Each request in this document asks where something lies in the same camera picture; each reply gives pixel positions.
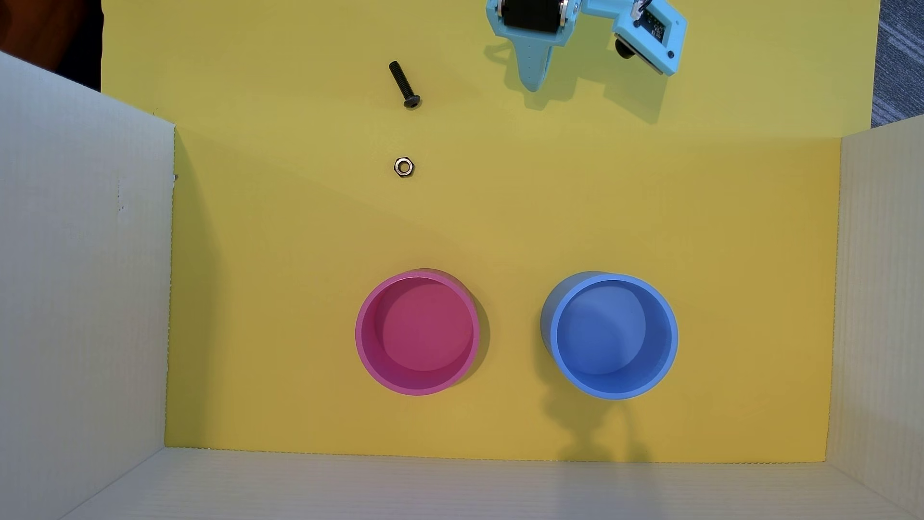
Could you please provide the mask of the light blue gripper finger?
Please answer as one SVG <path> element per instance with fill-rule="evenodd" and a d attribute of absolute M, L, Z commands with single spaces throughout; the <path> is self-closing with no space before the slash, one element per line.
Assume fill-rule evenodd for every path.
<path fill-rule="evenodd" d="M 515 41 L 518 77 L 531 92 L 541 88 L 551 63 L 554 45 L 550 41 Z"/>

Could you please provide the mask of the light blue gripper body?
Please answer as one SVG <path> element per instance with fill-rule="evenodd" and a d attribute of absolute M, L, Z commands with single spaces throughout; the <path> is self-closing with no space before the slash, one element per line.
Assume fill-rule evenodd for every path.
<path fill-rule="evenodd" d="M 486 1 L 493 33 L 511 41 L 564 46 L 572 35 L 581 1 Z"/>

